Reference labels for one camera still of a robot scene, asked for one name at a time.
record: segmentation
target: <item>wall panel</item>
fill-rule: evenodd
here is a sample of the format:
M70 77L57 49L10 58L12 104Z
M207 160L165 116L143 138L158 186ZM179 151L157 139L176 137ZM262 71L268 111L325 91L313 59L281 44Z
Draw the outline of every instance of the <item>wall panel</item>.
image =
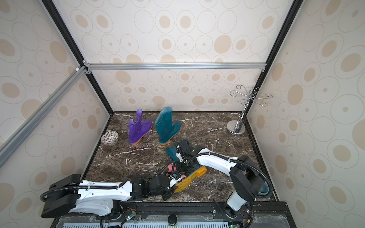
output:
M59 0L90 63L265 62L292 0Z
M309 0L248 113L297 227L362 227L365 2Z
M84 171L108 119L82 76L0 168L0 227L50 227L40 194Z
M94 70L114 111L241 111L237 85L250 90L261 69Z
M1 146L78 64L38 1L3 0L0 18Z

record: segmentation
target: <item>brown marble surface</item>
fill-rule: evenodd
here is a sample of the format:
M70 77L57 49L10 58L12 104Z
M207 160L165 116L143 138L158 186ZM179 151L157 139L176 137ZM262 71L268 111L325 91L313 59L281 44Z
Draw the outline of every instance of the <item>brown marble surface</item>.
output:
M158 112L143 112L142 120L150 119L153 123L152 129L133 146L128 142L128 121L130 118L136 119L135 112L115 113L108 130L117 131L119 140L114 146L100 145L86 179L96 182L122 182L129 175L152 177L171 161L165 149L174 146L173 142L183 139L188 139L193 146L206 146L209 150L228 156L240 157L245 154L258 167L247 133L235 137L226 130L227 122L238 119L239 113L174 112L173 121L181 122L181 130L165 146L158 140L154 125L157 116ZM230 177L210 167L207 170L202 177L195 178L188 188L174 193L168 201L226 201L234 191ZM161 196L156 196L145 201L163 200Z

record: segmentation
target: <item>teal shoe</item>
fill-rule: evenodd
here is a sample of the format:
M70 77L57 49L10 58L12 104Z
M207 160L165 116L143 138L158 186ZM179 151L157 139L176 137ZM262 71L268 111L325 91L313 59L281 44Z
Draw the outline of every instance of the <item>teal shoe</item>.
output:
M172 108L165 107L155 121L157 133L160 137L161 145L166 145L170 139L181 129L179 121L172 122Z

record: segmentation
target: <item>plastic cover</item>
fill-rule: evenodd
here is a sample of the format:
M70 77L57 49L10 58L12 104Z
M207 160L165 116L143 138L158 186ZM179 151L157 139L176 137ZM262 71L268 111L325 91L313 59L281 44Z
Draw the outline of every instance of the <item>plastic cover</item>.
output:
M290 228L287 218L281 214L254 214L250 228Z
M157 223L157 222L167 222L168 215L149 215L145 219L141 219L141 216L136 215L134 220L130 220L134 222L134 224L138 223ZM213 215L178 215L179 222L204 222L204 221L214 221L214 222L223 222L223 219L213 219ZM56 228L63 228L65 223L99 223L99 220L96 220L96 216L94 215L80 215L80 216L62 216Z

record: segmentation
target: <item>black cable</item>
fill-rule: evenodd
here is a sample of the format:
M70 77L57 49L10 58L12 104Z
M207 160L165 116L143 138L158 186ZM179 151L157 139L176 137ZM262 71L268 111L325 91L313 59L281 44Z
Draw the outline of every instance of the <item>black cable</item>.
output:
M49 195L51 193L54 192L59 192L59 191L64 191L64 190L77 190L77 189L104 189L104 190L108 190L108 189L117 189L118 186L88 186L88 185L82 185L82 186L65 186L65 187L61 187L61 188L57 188L57 189L52 189L49 191L46 191L44 193L41 194L41 196L39 197L39 199L43 202L46 201L45 196Z
M265 194L265 195L258 195L257 198L268 198L268 197L270 197L272 195L272 193L273 193L273 185L272 185L270 179L261 170L259 170L255 166L250 165L250 164L248 164L246 162L243 162L243 161L240 161L240 160L237 160L237 159L230 159L229 157L226 157L226 156L224 156L222 154L217 154L217 153L214 153L214 152L203 152L203 153L200 153L200 154L198 154L198 155L190 158L187 161L187 163L189 163L191 160L193 160L193 159L195 159L195 158L197 158L199 156L202 156L202 155L213 155L213 156L222 158L222 159L224 159L226 161L229 160L230 162L234 162L234 163L237 163L237 164L245 165L245 166L247 166L247 167L255 170L263 178L263 180L268 184L268 187L269 187L269 192L267 194Z
M104 228L103 227L103 217L102 216L100 216L100 228Z
M250 219L250 222L247 224L247 226L245 228L249 228L250 225L253 223L253 210L252 210L252 205L250 204L250 207L251 207L251 219Z
M175 162L172 162L171 176L174 177Z
M165 165L165 167L163 167L157 174L156 176L160 175L169 165L171 165L172 162L168 163L167 165Z

